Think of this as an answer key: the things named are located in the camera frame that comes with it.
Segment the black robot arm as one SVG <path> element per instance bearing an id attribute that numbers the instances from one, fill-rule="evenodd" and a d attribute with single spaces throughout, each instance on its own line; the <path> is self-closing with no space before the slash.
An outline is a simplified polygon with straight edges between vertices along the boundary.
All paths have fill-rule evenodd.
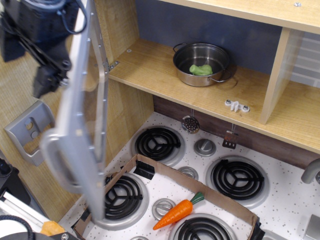
<path id="1" fill-rule="evenodd" d="M 78 13 L 86 14 L 80 0 L 2 0 L 0 54 L 10 62 L 29 53 L 39 66 L 33 82 L 37 99 L 55 92 L 67 78 L 72 63 L 66 47 L 70 35 L 82 33 L 83 21 L 75 30 Z"/>

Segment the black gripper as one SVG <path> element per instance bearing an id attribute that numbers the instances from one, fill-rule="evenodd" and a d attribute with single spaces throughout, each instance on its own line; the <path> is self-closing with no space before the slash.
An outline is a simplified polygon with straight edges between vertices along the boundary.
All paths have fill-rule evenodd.
<path id="1" fill-rule="evenodd" d="M 0 54 L 4 62 L 29 52 L 41 65 L 33 96 L 55 92 L 71 69 L 65 41 L 75 35 L 78 0 L 2 0 L 0 2 Z"/>

